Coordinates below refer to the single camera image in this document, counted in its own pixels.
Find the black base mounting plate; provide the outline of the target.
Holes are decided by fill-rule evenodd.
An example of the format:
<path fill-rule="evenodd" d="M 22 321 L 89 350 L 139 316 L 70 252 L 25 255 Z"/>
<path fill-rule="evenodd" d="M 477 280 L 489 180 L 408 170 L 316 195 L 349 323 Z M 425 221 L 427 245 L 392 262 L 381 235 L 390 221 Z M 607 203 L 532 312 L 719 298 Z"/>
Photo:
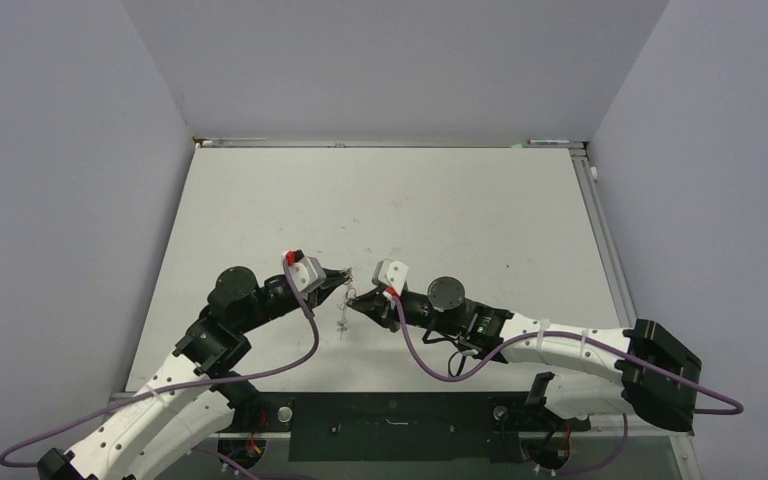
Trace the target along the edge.
<path fill-rule="evenodd" d="M 556 454 L 589 420 L 563 420 L 527 392 L 262 393 L 235 412 L 216 441 L 250 468 L 281 440 L 291 462 L 519 459 L 528 449 Z"/>

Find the aluminium frame rail back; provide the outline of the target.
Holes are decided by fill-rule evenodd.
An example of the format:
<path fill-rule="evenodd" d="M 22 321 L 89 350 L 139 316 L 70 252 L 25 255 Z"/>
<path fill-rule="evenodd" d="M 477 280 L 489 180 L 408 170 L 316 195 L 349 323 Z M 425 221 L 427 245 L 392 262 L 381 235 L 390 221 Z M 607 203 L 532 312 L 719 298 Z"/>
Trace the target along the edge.
<path fill-rule="evenodd" d="M 275 140 L 267 138 L 194 138 L 201 148 L 566 148 L 584 150 L 584 141 L 525 140 Z"/>

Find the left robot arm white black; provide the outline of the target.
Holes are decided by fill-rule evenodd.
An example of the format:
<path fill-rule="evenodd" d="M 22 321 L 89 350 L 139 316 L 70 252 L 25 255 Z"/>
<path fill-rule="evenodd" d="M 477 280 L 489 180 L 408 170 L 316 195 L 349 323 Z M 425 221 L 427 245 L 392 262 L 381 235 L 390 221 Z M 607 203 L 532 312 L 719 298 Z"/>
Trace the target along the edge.
<path fill-rule="evenodd" d="M 252 426 L 258 392 L 234 370 L 251 349 L 248 333 L 296 309 L 311 316 L 351 279 L 299 251 L 288 252 L 282 267 L 264 283 L 247 267 L 223 271 L 197 320 L 133 401 L 71 447 L 44 454 L 39 477 L 154 479 L 209 435 Z"/>

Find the aluminium frame rail right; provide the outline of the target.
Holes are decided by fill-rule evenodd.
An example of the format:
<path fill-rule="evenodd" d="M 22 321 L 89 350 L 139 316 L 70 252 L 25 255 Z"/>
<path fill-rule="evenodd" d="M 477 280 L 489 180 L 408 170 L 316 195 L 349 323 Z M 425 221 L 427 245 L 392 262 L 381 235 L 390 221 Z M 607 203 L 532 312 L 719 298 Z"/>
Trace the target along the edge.
<path fill-rule="evenodd" d="M 597 175 L 584 148 L 571 149 L 570 157 L 593 230 L 619 324 L 621 327 L 633 328 L 638 315 L 597 191 Z"/>

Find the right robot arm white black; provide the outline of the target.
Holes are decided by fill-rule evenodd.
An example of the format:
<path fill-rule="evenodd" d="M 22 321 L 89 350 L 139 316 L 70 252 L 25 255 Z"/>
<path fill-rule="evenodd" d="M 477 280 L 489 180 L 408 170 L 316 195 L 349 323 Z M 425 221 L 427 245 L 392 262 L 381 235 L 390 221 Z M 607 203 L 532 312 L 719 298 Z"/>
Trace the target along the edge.
<path fill-rule="evenodd" d="M 655 321 L 599 329 L 533 319 L 471 300 L 463 284 L 447 276 L 424 294 L 379 285 L 347 305 L 392 332 L 410 326 L 433 333 L 484 363 L 572 371 L 570 377 L 536 376 L 537 393 L 524 404 L 539 428 L 611 414 L 634 414 L 674 432 L 693 427 L 701 360 Z"/>

